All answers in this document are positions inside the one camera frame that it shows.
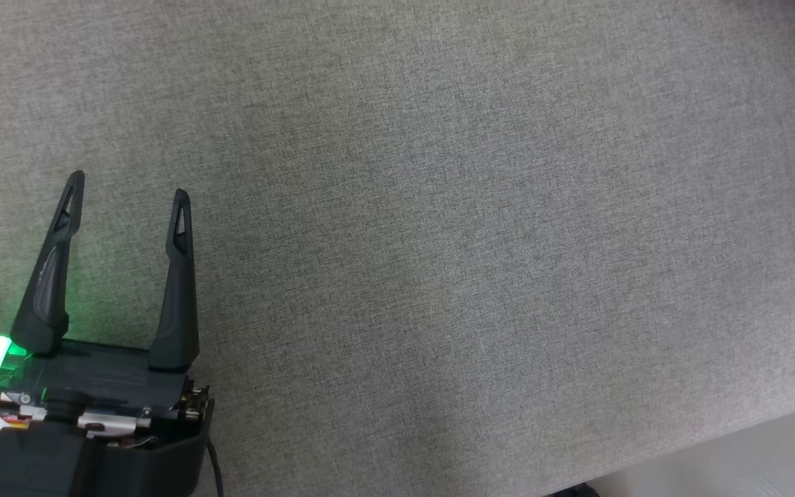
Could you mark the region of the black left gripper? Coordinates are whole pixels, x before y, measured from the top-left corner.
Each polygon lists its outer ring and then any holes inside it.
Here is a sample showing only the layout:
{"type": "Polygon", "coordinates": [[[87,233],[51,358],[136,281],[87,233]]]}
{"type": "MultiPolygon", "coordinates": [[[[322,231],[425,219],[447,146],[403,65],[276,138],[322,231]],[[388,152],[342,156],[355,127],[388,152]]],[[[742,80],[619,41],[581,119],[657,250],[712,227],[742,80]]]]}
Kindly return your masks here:
{"type": "Polygon", "coordinates": [[[66,180],[10,337],[0,335],[0,430],[42,421],[51,410],[47,394],[69,391],[90,400],[77,418],[90,437],[179,442],[199,436],[208,442],[209,389],[189,375],[199,355],[189,195],[180,188],[174,194],[165,240],[168,274],[150,349],[62,342],[69,327],[70,240],[80,227],[84,182],[82,170],[66,180]]]}

